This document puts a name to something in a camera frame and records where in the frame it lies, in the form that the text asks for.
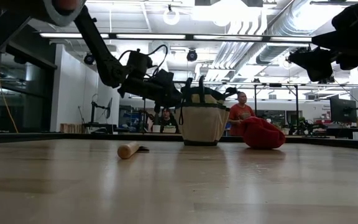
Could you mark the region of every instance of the person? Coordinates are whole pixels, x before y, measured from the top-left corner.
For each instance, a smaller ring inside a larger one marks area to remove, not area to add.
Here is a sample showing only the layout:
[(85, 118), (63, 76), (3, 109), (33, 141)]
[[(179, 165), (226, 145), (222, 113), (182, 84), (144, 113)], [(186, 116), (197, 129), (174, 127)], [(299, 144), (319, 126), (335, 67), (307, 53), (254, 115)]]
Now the person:
[(178, 124), (173, 115), (171, 114), (171, 110), (169, 108), (164, 108), (162, 110), (162, 116), (160, 118), (160, 133), (164, 132), (164, 127), (173, 126), (176, 128), (175, 133), (179, 132)]
[(231, 136), (242, 136), (242, 133), (240, 133), (241, 121), (250, 116), (255, 116), (255, 113), (252, 108), (246, 105), (247, 95), (244, 92), (237, 93), (237, 101), (238, 103), (230, 108), (229, 123), (231, 124)]

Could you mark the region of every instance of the tool bag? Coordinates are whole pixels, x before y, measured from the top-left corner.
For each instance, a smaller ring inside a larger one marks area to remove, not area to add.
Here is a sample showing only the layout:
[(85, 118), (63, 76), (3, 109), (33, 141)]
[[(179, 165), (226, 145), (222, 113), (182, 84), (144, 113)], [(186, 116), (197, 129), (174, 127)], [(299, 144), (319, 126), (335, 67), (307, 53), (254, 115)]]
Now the tool bag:
[(223, 105), (227, 96), (237, 93), (228, 88), (225, 94), (204, 87), (204, 76), (199, 86), (191, 88), (193, 79), (181, 89), (182, 103), (175, 108), (175, 119), (186, 146), (215, 146), (223, 135), (230, 109)]

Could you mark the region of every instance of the red cloth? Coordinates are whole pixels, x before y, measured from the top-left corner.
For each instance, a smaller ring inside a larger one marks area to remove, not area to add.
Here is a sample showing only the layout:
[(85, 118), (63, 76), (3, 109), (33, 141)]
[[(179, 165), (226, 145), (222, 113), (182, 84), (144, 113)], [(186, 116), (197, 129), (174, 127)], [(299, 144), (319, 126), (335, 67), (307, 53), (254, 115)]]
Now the red cloth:
[(285, 135), (264, 119), (250, 117), (242, 121), (244, 142), (256, 149), (275, 149), (285, 143)]

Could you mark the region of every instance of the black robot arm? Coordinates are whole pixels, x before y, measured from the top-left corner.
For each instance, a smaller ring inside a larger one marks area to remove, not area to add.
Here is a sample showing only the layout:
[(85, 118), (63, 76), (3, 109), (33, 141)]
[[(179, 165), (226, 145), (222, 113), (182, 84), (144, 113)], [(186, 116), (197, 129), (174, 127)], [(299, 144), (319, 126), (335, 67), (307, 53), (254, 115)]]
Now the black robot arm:
[(288, 57), (288, 61), (307, 70), (312, 82), (329, 78), (332, 62), (340, 64), (342, 70), (358, 67), (358, 3), (336, 15), (332, 25), (335, 31), (312, 37), (317, 48), (298, 49)]
[(88, 8), (84, 6), (85, 1), (81, 0), (81, 9), (77, 8), (67, 16), (54, 11), (51, 0), (33, 0), (30, 4), (32, 8), (25, 0), (17, 0), (15, 3), (12, 4), (11, 0), (0, 0), (1, 7), (7, 9), (0, 16), (0, 50), (27, 24), (31, 17), (58, 26), (67, 25), (71, 19), (71, 21), (74, 20), (95, 58), (100, 79), (105, 85), (112, 88), (121, 85), (118, 92), (122, 97), (125, 93), (131, 93), (154, 100), (156, 104), (166, 107), (180, 103), (181, 93), (175, 88), (172, 72), (159, 70), (157, 67), (158, 72), (150, 78), (145, 78), (147, 69), (153, 67), (149, 55), (140, 53), (139, 49), (130, 51), (126, 66), (111, 55)]

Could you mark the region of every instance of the fluorescent light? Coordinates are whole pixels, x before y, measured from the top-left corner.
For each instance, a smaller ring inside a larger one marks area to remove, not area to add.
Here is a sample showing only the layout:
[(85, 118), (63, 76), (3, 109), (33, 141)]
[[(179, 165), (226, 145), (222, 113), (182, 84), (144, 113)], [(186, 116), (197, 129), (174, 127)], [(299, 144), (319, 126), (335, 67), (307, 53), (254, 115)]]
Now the fluorescent light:
[(233, 41), (261, 41), (262, 37), (243, 35), (194, 35), (195, 40), (233, 40)]
[(188, 47), (171, 46), (170, 50), (174, 51), (174, 52), (183, 52), (183, 53), (185, 53), (185, 52), (188, 51)]
[(269, 47), (309, 47), (309, 44), (297, 43), (266, 43)]
[(311, 37), (271, 37), (270, 41), (274, 42), (303, 42), (311, 43)]
[[(41, 37), (52, 38), (52, 39), (82, 39), (80, 33), (40, 33)], [(109, 34), (100, 34), (104, 39), (109, 38)]]
[(184, 40), (183, 34), (117, 34), (118, 39), (175, 39)]
[(210, 68), (210, 70), (214, 71), (226, 71), (226, 72), (235, 72), (236, 69), (229, 69), (229, 68)]
[(172, 6), (180, 6), (183, 3), (181, 1), (120, 1), (120, 0), (87, 0), (86, 3), (96, 3), (96, 4), (152, 4), (152, 5), (167, 5), (171, 4)]

